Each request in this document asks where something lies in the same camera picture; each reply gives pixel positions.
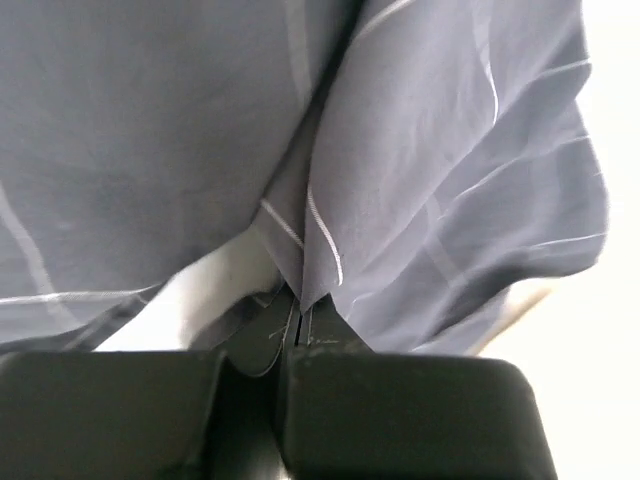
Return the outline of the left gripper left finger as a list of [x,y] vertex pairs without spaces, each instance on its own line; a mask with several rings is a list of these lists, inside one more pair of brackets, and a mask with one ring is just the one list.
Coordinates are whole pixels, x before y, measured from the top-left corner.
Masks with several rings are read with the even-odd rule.
[[1,358],[5,479],[283,479],[272,427],[282,290],[211,350]]

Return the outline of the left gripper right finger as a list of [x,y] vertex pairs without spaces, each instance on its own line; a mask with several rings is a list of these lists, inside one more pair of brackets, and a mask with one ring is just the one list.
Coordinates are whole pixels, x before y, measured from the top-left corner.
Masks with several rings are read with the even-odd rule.
[[553,479],[533,390],[514,365],[379,354],[330,299],[283,367],[280,445],[295,479]]

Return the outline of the white pillow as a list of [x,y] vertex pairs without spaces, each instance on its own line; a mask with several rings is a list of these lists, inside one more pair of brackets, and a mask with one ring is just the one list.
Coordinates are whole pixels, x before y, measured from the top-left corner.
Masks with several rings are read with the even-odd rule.
[[280,273],[251,226],[176,274],[97,352],[187,349],[199,333],[245,297],[267,293]]

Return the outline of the dark grey checked pillowcase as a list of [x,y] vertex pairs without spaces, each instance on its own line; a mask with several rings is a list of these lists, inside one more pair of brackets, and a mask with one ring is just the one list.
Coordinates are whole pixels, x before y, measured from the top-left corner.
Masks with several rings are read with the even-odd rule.
[[590,70],[578,1],[5,1],[1,345],[95,350],[253,226],[251,310],[474,352],[603,248]]

